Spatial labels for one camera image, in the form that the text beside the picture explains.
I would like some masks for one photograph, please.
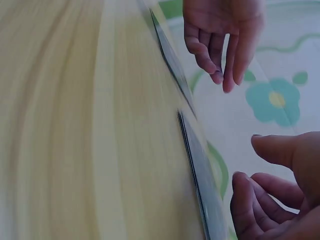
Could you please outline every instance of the floral tablecloth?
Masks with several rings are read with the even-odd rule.
[[[255,155],[251,136],[320,130],[320,1],[267,0],[267,26],[255,57],[243,84],[229,94],[213,84],[187,51],[182,0],[159,4],[208,140],[230,235],[236,238],[229,211],[233,172],[267,172],[294,181],[288,169]]]

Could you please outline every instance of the light wooden table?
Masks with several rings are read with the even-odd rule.
[[[0,1],[0,239],[203,239],[150,6]]]

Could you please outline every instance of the wooden surface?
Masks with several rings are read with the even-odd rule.
[[[150,6],[0,1],[0,239],[203,239]]]

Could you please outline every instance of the palm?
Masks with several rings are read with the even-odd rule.
[[[197,64],[216,84],[230,92],[240,84],[252,60],[264,24],[261,0],[184,0],[184,35]],[[230,34],[226,66],[221,59],[226,34]]]

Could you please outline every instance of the finger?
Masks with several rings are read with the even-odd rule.
[[[208,74],[214,74],[216,71],[216,66],[214,63],[211,61],[209,53],[201,53],[195,55],[195,60],[196,63],[200,68],[205,70]]]
[[[211,75],[211,78],[215,84],[221,84],[224,80],[221,68],[222,51],[224,48],[225,34],[212,34],[209,43],[209,56],[216,66],[216,71]]]
[[[282,224],[287,220],[291,220],[297,215],[293,212],[284,210],[269,194],[254,180],[259,173],[254,174],[252,178],[252,186],[263,211],[268,217],[278,224]]]
[[[251,143],[259,157],[292,170],[292,157],[298,145],[298,136],[254,135]]]
[[[208,51],[208,48],[199,42],[199,28],[187,22],[184,23],[184,41],[191,54],[203,54]]]
[[[236,54],[236,48],[238,45],[238,36],[230,35],[229,43],[226,50],[226,61],[223,74],[223,84],[222,88],[225,93],[230,93],[235,86],[233,67]]]
[[[210,59],[208,47],[199,41],[199,37],[199,28],[185,22],[184,41],[188,51],[195,55],[196,63],[200,68],[213,74],[216,71],[216,66]]]
[[[241,84],[245,71],[254,57],[263,25],[263,16],[239,22],[239,39],[233,64],[233,79],[237,85]]]
[[[313,240],[320,239],[320,206],[317,206],[305,215],[294,226],[290,227],[281,236],[282,240]]]
[[[263,234],[258,226],[254,210],[254,190],[246,174],[237,172],[232,179],[233,196],[230,203],[230,210],[234,229],[239,240],[255,239]]]
[[[259,187],[254,185],[254,190],[259,192],[260,200],[263,202],[269,203],[271,206],[272,200],[277,206],[279,206],[270,196],[268,196],[268,194],[270,194],[287,207],[300,209],[305,199],[305,195],[297,184],[266,173],[256,173],[251,178],[259,187],[261,187],[261,189],[258,189]],[[276,208],[274,208],[274,211],[274,214],[284,213],[283,211],[277,212]]]
[[[270,219],[270,217],[265,213],[265,211],[262,209],[254,193],[253,193],[252,206],[253,206],[253,214],[254,214],[255,221],[258,224],[258,226],[262,229],[262,231],[267,232],[279,226],[277,222]]]
[[[209,49],[209,43],[211,39],[211,33],[208,33],[204,30],[199,30],[199,42],[206,46],[207,50]]]

